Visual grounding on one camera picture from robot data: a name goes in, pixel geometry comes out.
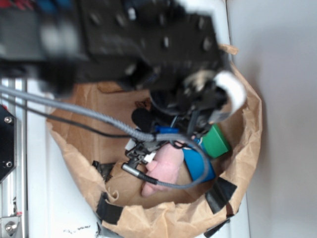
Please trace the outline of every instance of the metal frame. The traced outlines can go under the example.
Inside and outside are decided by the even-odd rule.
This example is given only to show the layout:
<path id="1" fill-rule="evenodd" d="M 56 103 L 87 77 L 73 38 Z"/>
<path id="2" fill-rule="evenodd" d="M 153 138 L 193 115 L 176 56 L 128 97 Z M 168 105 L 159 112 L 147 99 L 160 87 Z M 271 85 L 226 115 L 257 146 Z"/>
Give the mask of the metal frame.
<path id="1" fill-rule="evenodd" d="M 12 87 L 17 90 L 25 90 L 26 83 L 22 79 L 2 79 L 1 85 Z M 17 103 L 25 104 L 21 99 L 15 99 Z M 8 222 L 14 222 L 17 230 L 14 236 L 26 238 L 28 236 L 27 223 L 27 174 L 26 174 L 26 113 L 21 108 L 12 105 L 5 100 L 0 103 L 7 106 L 9 112 L 16 117 L 15 126 L 15 161 L 16 168 L 0 184 L 0 217 L 1 226 L 5 227 Z M 6 237 L 8 232 L 2 228 L 2 236 Z"/>

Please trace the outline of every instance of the green object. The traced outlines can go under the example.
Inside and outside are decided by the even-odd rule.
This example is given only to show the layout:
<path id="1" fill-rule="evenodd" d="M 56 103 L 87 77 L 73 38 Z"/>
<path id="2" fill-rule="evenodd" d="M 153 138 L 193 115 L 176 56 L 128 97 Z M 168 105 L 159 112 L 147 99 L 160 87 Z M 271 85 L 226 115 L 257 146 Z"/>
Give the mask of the green object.
<path id="1" fill-rule="evenodd" d="M 213 158 L 217 158 L 231 150 L 228 141 L 224 138 L 220 128 L 216 124 L 214 124 L 208 134 L 203 137 L 202 146 Z"/>

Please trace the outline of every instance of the black metal plate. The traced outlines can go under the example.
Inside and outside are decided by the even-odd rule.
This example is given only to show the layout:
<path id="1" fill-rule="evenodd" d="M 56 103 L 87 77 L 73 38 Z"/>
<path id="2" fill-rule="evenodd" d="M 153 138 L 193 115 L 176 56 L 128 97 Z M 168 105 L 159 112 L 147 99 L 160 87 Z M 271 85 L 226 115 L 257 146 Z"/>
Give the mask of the black metal plate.
<path id="1" fill-rule="evenodd" d="M 16 167 L 14 123 L 14 116 L 0 105 L 0 182 Z"/>
<path id="2" fill-rule="evenodd" d="M 76 1 L 91 58 L 80 62 L 76 82 L 115 80 L 124 90 L 172 90 L 201 69 L 222 69 L 211 17 L 186 14 L 167 18 L 163 25 L 148 26 L 138 18 L 129 20 L 122 4 L 128 1 L 145 2 Z M 131 66 L 135 69 L 127 74 Z"/>

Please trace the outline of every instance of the black bracket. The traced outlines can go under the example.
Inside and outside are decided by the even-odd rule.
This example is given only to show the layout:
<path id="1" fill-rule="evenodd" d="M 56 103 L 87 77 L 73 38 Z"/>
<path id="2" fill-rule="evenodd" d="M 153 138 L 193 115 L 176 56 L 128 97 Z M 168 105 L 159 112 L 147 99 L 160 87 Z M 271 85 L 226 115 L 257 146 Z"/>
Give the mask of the black bracket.
<path id="1" fill-rule="evenodd" d="M 16 167 L 14 124 L 15 117 L 0 105 L 0 182 Z"/>

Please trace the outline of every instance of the cable connector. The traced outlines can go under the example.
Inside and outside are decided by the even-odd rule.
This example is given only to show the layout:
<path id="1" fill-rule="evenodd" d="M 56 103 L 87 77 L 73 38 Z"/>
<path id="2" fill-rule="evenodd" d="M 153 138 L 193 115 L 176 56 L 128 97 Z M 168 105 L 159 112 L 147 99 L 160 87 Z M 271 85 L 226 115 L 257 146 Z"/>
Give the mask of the cable connector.
<path id="1" fill-rule="evenodd" d="M 124 171 L 128 172 L 129 174 L 131 174 L 131 175 L 133 175 L 133 176 L 135 176 L 135 177 L 137 177 L 139 179 L 142 179 L 145 182 L 149 182 L 149 183 L 152 183 L 152 184 L 155 184 L 155 185 L 158 183 L 157 179 L 152 178 L 150 176 L 147 176 L 145 173 L 130 167 L 127 163 L 124 163 L 122 165 L 122 169 Z"/>

